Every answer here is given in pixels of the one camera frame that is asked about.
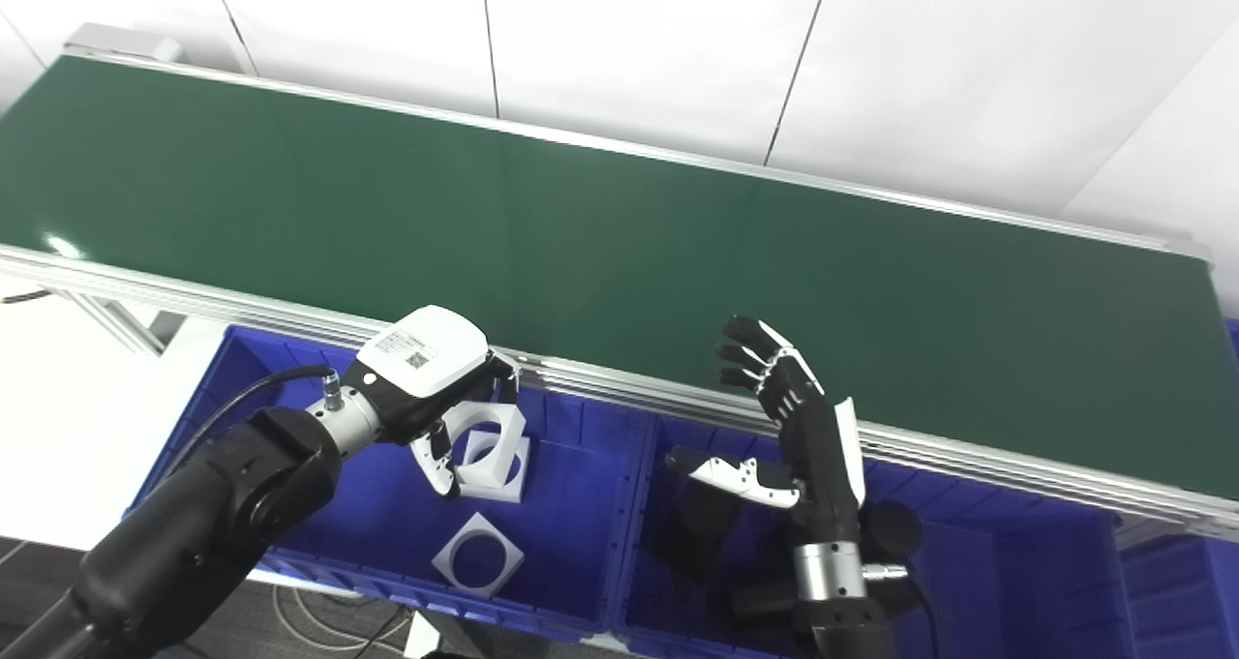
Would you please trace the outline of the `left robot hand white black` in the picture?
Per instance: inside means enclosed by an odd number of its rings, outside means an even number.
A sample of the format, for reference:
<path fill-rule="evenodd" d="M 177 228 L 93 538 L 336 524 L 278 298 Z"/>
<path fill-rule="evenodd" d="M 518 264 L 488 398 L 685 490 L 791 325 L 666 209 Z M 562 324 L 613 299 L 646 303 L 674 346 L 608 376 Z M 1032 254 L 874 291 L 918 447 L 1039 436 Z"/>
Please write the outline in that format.
<path fill-rule="evenodd" d="M 342 377 L 344 416 L 326 417 L 342 457 L 369 443 L 413 448 L 431 489 L 461 494 L 446 415 L 461 403 L 515 404 L 522 370 L 447 308 L 413 311 L 361 347 Z"/>

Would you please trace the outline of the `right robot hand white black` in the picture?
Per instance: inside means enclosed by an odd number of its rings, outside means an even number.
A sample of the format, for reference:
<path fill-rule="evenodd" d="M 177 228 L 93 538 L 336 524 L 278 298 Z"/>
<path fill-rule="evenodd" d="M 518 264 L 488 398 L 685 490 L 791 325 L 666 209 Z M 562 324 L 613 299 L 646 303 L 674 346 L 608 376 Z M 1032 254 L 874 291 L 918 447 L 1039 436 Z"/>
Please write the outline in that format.
<path fill-rule="evenodd" d="M 795 346 L 753 316 L 732 315 L 717 347 L 717 380 L 751 391 L 778 429 L 778 462 L 735 460 L 700 448 L 670 448 L 678 474 L 752 503 L 787 510 L 800 543 L 843 546 L 861 540 L 864 474 L 859 440 L 844 434 L 839 404 Z"/>

